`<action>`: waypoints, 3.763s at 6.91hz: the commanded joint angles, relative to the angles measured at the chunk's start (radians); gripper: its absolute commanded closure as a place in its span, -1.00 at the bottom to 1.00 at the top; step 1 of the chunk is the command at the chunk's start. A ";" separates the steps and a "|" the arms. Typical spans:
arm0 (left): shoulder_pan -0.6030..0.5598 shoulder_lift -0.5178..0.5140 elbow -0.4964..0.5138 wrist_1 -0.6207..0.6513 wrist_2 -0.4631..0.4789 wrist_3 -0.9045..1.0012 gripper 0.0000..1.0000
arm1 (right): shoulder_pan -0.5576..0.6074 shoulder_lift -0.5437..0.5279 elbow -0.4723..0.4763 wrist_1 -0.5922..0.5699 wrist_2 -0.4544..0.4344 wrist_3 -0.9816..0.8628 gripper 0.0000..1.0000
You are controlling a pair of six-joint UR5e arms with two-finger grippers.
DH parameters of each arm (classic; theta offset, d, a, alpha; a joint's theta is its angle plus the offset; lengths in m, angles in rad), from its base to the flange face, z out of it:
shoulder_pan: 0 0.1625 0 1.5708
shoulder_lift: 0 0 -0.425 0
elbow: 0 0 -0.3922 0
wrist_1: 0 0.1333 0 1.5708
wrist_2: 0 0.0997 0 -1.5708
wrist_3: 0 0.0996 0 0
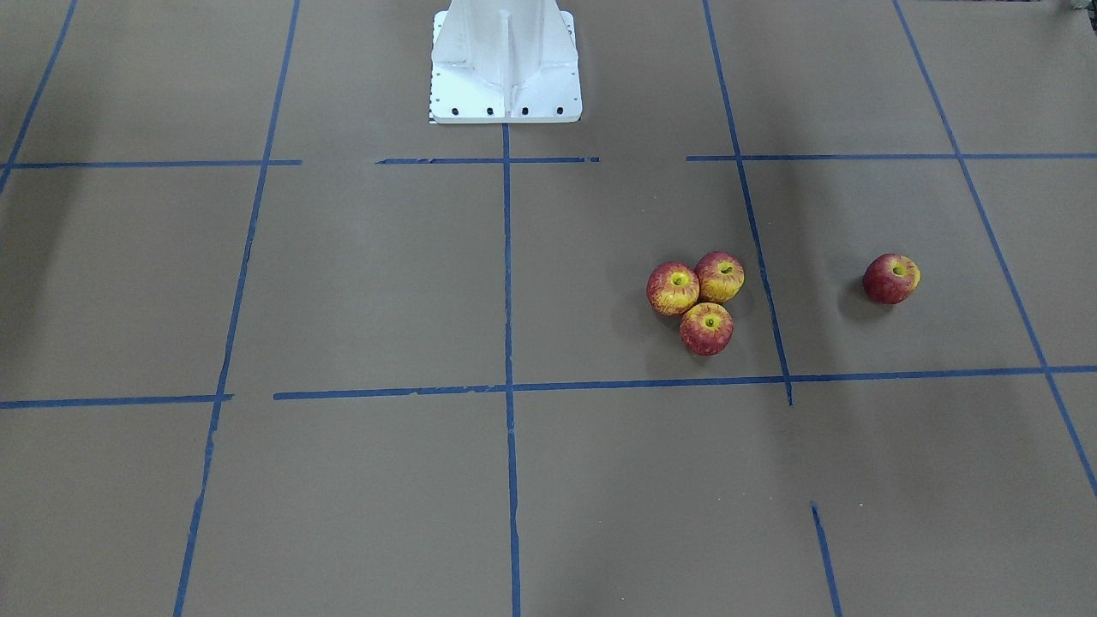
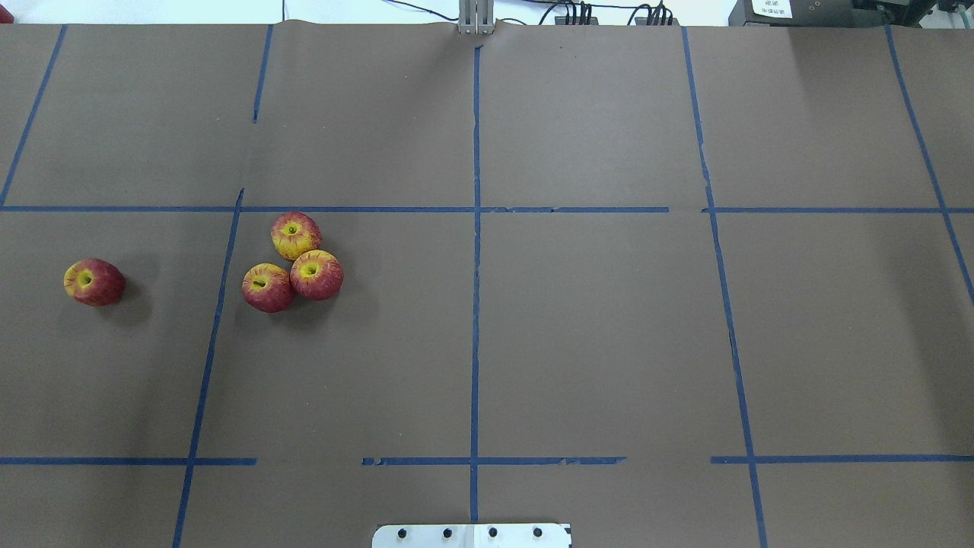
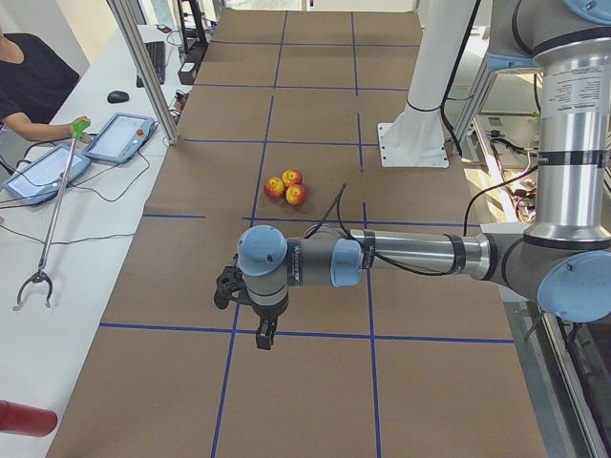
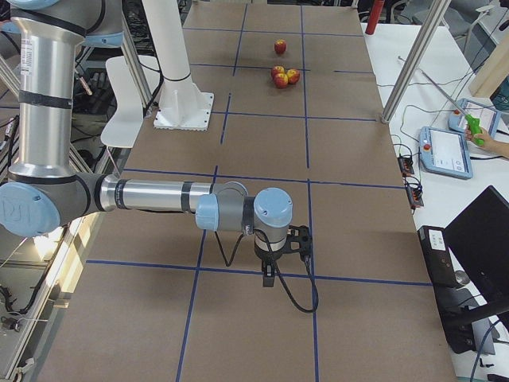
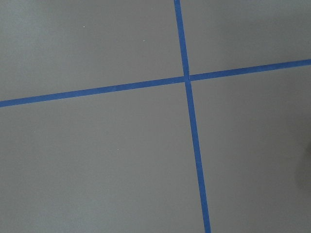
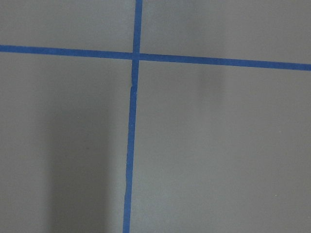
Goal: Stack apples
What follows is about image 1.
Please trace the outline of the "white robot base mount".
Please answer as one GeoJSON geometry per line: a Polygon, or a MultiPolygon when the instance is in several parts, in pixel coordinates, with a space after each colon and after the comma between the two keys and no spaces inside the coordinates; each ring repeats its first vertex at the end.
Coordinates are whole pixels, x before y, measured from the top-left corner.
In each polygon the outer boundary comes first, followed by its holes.
{"type": "Polygon", "coordinates": [[[556,1],[452,1],[432,23],[429,120],[575,123],[576,23],[556,1]]]}

